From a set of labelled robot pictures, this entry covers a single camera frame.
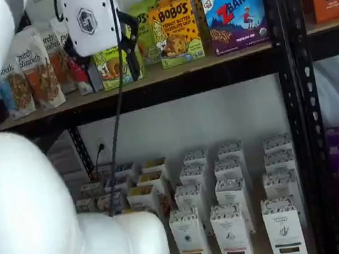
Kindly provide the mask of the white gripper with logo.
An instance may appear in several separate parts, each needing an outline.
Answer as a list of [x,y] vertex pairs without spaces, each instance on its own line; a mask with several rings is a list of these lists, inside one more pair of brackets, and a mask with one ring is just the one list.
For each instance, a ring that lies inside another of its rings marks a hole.
[[103,89],[101,74],[91,55],[117,46],[120,35],[120,47],[126,53],[131,78],[139,79],[140,63],[135,54],[139,35],[136,17],[119,10],[115,17],[112,10],[119,5],[117,0],[60,0],[60,4],[70,35],[63,48],[82,95]]

